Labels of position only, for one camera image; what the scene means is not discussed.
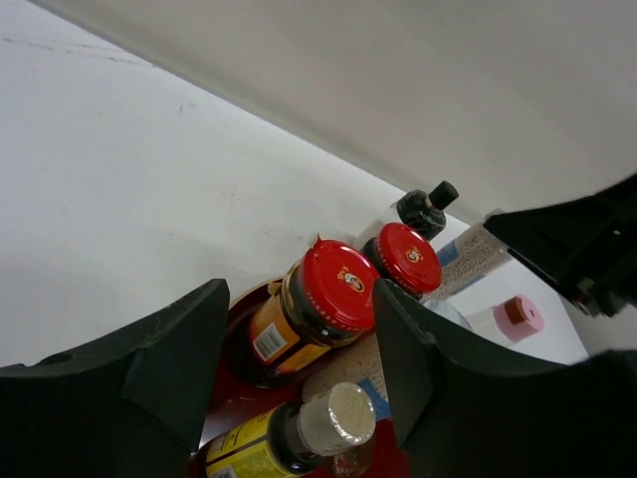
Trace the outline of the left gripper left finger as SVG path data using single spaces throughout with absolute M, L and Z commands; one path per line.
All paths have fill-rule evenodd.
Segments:
M 230 293 L 169 306 L 33 365 L 1 370 L 5 477 L 182 477 L 198 449 Z

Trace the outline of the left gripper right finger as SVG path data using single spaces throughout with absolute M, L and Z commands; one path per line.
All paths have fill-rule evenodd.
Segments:
M 632 477 L 636 355 L 560 364 L 493 342 L 379 280 L 373 310 L 415 477 Z

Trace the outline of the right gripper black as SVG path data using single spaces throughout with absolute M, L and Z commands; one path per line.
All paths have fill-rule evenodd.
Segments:
M 636 176 L 593 195 L 484 224 L 510 255 L 582 313 L 636 305 Z

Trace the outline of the silver lid jar blue label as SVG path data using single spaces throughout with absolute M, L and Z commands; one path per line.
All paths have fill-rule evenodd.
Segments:
M 377 421 L 391 417 L 376 335 L 357 342 L 319 371 L 311 374 L 304 383 L 302 397 L 307 400 L 341 382 L 355 383 L 368 394 Z

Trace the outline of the tall silver lid spice jar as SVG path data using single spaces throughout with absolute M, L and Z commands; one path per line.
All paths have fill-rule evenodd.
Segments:
M 447 300 L 512 260 L 507 247 L 484 223 L 469 227 L 437 251 L 442 281 L 423 300 Z

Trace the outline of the small yellow label oil bottle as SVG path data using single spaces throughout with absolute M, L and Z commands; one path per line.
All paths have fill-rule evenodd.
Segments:
M 375 410 L 367 392 L 338 383 L 305 402 L 285 402 L 214 438 L 204 448 L 208 477 L 302 477 L 328 457 L 366 443 Z

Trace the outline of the black cap white powder bottle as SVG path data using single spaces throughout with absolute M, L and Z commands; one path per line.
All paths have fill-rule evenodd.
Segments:
M 431 192 L 413 189 L 405 193 L 387 209 L 382 211 L 351 242 L 361 249 L 369 239 L 375 237 L 382 227 L 398 222 L 414 229 L 422 238 L 431 241 L 446 227 L 444 209 L 459 198 L 459 192 L 450 182 L 441 181 Z

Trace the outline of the red lid chili sauce jar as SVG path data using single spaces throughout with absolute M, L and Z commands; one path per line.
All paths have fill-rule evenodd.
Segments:
M 229 369 L 250 385 L 274 388 L 374 328 L 372 289 L 380 278 L 360 252 L 317 238 L 269 298 L 228 340 Z

